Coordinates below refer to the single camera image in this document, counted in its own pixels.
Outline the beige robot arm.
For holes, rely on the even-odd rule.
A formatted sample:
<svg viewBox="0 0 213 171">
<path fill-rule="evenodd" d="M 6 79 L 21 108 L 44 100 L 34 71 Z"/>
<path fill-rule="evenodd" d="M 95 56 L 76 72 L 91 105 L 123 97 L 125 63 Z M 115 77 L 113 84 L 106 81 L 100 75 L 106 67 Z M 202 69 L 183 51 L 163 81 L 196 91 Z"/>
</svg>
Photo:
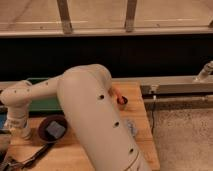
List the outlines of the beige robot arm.
<svg viewBox="0 0 213 171">
<path fill-rule="evenodd" d="M 6 124 L 27 125 L 28 104 L 55 96 L 95 171 L 151 171 L 118 108 L 113 104 L 109 70 L 100 64 L 76 66 L 32 84 L 20 81 L 0 93 Z"/>
</svg>

